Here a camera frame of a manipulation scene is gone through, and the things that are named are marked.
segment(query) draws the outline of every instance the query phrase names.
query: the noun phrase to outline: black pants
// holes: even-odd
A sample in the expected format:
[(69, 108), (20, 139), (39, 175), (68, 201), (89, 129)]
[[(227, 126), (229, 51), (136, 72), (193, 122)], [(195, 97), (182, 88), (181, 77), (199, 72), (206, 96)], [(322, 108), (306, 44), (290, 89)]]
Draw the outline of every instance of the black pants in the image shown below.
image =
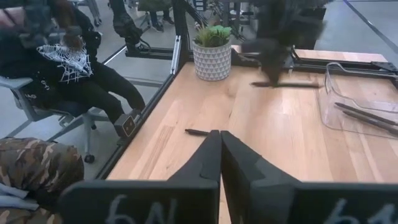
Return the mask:
[(133, 109), (143, 110), (145, 102), (137, 88), (120, 76), (114, 69), (95, 62), (91, 64), (93, 75), (78, 83), (61, 83), (60, 94), (67, 101), (96, 107), (105, 111), (109, 120), (114, 123), (123, 113), (121, 102), (109, 94), (115, 93), (127, 99)]
[[(157, 14), (156, 14), (156, 12), (149, 12), (149, 15), (150, 15), (150, 21), (152, 22), (152, 25), (155, 26), (157, 24)], [(164, 19), (170, 19), (169, 10), (164, 10), (163, 11), (163, 18)]]

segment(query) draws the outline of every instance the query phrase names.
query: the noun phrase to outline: succulent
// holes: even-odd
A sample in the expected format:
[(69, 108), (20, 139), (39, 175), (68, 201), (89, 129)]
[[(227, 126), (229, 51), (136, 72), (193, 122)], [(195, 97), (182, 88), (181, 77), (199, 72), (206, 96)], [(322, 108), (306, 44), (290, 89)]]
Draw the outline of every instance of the succulent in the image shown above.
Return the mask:
[(193, 41), (201, 47), (220, 47), (229, 42), (230, 35), (230, 27), (202, 27)]

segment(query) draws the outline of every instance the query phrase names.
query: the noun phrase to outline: chair wheel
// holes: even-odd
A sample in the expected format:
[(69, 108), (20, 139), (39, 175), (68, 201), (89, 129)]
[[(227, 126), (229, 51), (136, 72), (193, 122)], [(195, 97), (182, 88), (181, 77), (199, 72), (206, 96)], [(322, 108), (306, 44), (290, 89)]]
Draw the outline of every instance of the chair wheel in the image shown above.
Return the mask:
[(92, 164), (95, 160), (95, 157), (93, 155), (86, 155), (85, 156), (85, 162), (87, 162), (88, 164)]

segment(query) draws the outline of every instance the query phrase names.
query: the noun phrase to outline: black pen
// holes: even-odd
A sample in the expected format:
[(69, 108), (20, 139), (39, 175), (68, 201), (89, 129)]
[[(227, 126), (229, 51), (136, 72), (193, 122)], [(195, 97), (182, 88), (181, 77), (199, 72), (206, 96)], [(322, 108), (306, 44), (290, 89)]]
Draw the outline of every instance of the black pen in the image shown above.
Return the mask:
[(361, 115), (370, 117), (370, 118), (372, 118), (372, 119), (375, 119), (375, 120), (378, 120), (378, 121), (382, 121), (382, 122), (384, 122), (384, 123), (386, 123), (386, 124), (390, 124), (390, 125), (394, 125), (394, 126), (397, 126), (397, 125), (398, 125), (395, 121), (391, 121), (391, 120), (389, 120), (389, 119), (387, 119), (387, 118), (382, 118), (382, 117), (377, 116), (377, 115), (375, 115), (375, 114), (371, 114), (371, 113), (368, 113), (368, 112), (366, 112), (366, 111), (362, 111), (362, 110), (353, 108), (352, 106), (348, 106), (348, 105), (345, 105), (345, 104), (343, 104), (343, 103), (335, 103), (335, 105), (337, 105), (337, 106), (339, 106), (339, 107), (341, 107), (341, 108), (344, 108), (344, 109), (347, 109), (347, 110), (350, 110), (350, 111), (359, 113), (359, 114), (361, 114)]
[(374, 120), (372, 120), (372, 119), (370, 119), (370, 118), (368, 118), (366, 116), (359, 115), (359, 114), (356, 114), (356, 113), (351, 112), (351, 111), (343, 111), (343, 113), (347, 114), (348, 116), (351, 116), (353, 118), (356, 118), (356, 119), (358, 119), (360, 121), (363, 121), (365, 123), (374, 125), (374, 126), (376, 126), (378, 128), (381, 128), (381, 129), (384, 129), (384, 130), (390, 132), (391, 134), (393, 134), (395, 136), (398, 136), (398, 129), (392, 128), (388, 124), (385, 124), (385, 123), (380, 122), (380, 121), (374, 121)]
[(194, 135), (194, 136), (207, 136), (210, 134), (206, 131), (199, 131), (199, 130), (195, 130), (195, 129), (186, 129), (185, 132), (187, 132), (188, 134)]
[(278, 83), (271, 85), (269, 82), (252, 82), (252, 86), (255, 87), (273, 87), (273, 88), (321, 88), (322, 86), (317, 83)]

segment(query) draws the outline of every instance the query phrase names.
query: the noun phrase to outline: spider web graphic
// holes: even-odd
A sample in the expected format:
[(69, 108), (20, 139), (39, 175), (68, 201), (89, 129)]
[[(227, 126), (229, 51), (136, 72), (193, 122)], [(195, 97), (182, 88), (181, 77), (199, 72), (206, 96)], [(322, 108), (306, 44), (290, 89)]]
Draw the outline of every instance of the spider web graphic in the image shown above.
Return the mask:
[(60, 62), (57, 67), (62, 67), (64, 70), (60, 82), (78, 82), (80, 78), (90, 77), (93, 74), (84, 42), (83, 48), (78, 51), (70, 50), (60, 44), (43, 45), (36, 50), (47, 59)]

